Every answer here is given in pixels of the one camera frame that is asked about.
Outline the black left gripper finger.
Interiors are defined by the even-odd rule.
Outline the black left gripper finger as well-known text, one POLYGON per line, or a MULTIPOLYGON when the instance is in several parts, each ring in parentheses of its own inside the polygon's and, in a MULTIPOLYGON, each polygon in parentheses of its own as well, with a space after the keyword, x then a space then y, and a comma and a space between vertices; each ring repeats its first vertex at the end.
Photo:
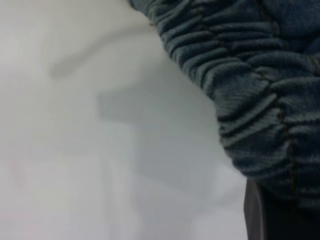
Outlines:
POLYGON ((246 182, 244 218, 248 240, 318 240, 320 213, 274 198, 252 180, 246 182))

